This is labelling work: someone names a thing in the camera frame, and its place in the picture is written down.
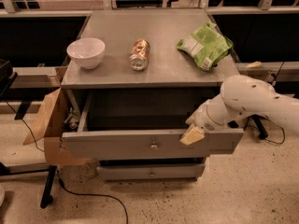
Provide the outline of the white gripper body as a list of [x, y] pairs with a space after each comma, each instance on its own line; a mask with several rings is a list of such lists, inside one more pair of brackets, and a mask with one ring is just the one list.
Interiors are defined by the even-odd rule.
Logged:
[[208, 99], [202, 103], [187, 119], [188, 125], [194, 125], [205, 132], [216, 131], [225, 126], [226, 107], [222, 100]]

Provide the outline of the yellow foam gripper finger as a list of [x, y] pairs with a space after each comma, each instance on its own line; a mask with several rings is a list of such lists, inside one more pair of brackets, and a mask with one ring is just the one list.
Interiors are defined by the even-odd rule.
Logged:
[[204, 137], [205, 137], [205, 132], [201, 128], [192, 124], [186, 130], [185, 134], [181, 136], [180, 142], [188, 146], [202, 140]]

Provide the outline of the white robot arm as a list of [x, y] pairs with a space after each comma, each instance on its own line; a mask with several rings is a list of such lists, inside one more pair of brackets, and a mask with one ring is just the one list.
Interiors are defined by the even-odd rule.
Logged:
[[279, 94], [267, 82], [243, 75], [231, 76], [221, 84], [220, 93], [202, 103], [187, 119], [187, 131], [180, 138], [190, 145], [206, 133], [223, 129], [229, 122], [252, 115], [299, 134], [299, 100]]

